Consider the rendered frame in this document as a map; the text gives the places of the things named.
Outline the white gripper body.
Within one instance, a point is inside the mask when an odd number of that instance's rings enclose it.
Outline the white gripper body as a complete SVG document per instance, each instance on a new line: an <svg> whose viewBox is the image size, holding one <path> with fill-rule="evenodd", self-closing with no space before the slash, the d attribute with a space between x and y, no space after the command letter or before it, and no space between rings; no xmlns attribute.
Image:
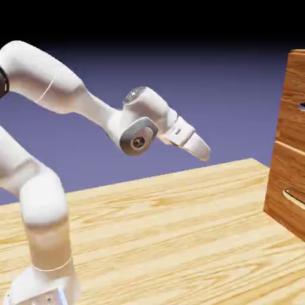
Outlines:
<svg viewBox="0 0 305 305"><path fill-rule="evenodd" d="M210 159L210 147L196 132L191 135L182 148L199 160L207 162Z"/></svg>

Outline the wooden drawer front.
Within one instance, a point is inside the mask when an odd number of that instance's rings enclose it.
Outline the wooden drawer front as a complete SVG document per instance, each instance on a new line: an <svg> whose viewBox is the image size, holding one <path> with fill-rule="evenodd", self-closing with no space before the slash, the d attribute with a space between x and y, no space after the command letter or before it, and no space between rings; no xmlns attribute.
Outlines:
<svg viewBox="0 0 305 305"><path fill-rule="evenodd" d="M287 58L276 140L305 151L305 49L292 50Z"/></svg>
<svg viewBox="0 0 305 305"><path fill-rule="evenodd" d="M275 141L264 212L305 242L305 211L283 196L284 189L305 202L305 152Z"/></svg>

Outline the wooden cabinet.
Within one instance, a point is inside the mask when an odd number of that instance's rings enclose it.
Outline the wooden cabinet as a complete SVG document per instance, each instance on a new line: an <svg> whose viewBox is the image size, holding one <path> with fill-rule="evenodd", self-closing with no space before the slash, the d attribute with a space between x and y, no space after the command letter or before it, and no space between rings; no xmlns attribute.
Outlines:
<svg viewBox="0 0 305 305"><path fill-rule="evenodd" d="M305 49L287 58L264 212L305 242Z"/></svg>

